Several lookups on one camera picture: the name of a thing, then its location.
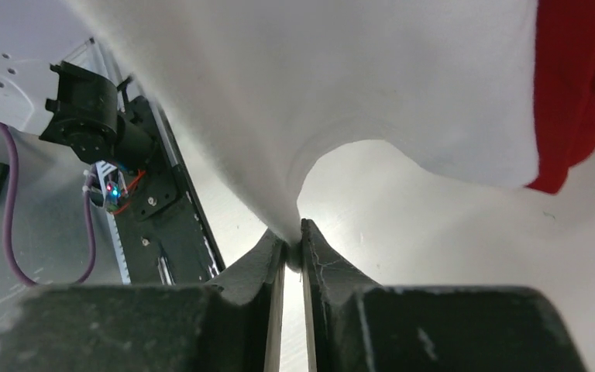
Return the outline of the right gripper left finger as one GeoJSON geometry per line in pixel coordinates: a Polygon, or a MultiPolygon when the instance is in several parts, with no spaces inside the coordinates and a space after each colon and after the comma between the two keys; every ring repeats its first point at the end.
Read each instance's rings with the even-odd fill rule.
{"type": "Polygon", "coordinates": [[[204,284],[49,286],[0,328],[0,371],[275,371],[286,246],[204,284]]]}

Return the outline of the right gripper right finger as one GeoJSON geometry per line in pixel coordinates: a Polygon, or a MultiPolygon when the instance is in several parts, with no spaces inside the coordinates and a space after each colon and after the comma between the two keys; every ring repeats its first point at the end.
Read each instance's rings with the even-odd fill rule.
{"type": "Polygon", "coordinates": [[[301,223],[311,371],[584,371],[555,306],[508,285],[383,286],[301,223]]]}

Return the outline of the white garment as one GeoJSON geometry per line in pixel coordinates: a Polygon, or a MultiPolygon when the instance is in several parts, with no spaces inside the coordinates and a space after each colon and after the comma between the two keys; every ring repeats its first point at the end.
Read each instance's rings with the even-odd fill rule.
{"type": "Polygon", "coordinates": [[[426,171],[538,174],[536,1],[69,1],[229,189],[301,238],[315,163],[383,140],[426,171]]]}

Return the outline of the red skirt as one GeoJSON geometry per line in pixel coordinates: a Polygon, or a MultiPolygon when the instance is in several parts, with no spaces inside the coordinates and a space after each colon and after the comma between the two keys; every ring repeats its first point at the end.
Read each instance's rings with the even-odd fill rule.
{"type": "Polygon", "coordinates": [[[538,176],[558,193],[569,169],[595,151],[595,1],[540,1],[535,38],[538,176]]]}

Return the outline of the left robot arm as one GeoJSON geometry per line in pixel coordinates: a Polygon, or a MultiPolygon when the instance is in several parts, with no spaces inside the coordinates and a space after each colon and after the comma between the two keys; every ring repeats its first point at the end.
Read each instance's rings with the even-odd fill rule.
{"type": "Polygon", "coordinates": [[[66,61],[0,54],[1,124],[67,146],[86,164],[106,161],[136,171],[150,162],[157,144],[118,103],[116,86],[100,74],[66,61]]]}

